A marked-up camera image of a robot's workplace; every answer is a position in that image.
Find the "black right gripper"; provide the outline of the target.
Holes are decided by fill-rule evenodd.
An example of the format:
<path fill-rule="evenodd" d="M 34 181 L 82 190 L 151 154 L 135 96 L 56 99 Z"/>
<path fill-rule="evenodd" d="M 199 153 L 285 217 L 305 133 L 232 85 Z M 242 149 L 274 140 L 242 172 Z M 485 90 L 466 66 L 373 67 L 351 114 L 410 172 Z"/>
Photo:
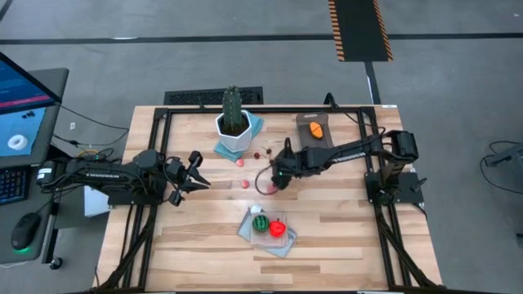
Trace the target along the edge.
<path fill-rule="evenodd" d="M 290 138 L 285 138 L 284 147 L 276 155 L 272 164 L 272 180 L 280 180 L 278 190 L 286 189 L 292 178 L 302 178 L 306 176 L 306 151 L 307 148 L 294 152 Z"/>

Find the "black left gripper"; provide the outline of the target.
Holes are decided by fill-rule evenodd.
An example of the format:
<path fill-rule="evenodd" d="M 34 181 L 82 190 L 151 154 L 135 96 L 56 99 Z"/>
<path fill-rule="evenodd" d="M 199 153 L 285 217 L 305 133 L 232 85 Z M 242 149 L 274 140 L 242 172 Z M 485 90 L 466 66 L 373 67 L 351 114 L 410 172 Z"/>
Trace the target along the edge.
<path fill-rule="evenodd" d="M 164 162 L 164 175 L 172 185 L 174 191 L 171 192 L 168 201 L 178 207 L 185 198 L 183 192 L 190 193 L 196 190 L 209 189 L 211 183 L 203 178 L 198 171 L 203 156 L 199 151 L 192 151 L 189 156 L 189 166 L 185 167 L 178 157 L 168 157 Z"/>

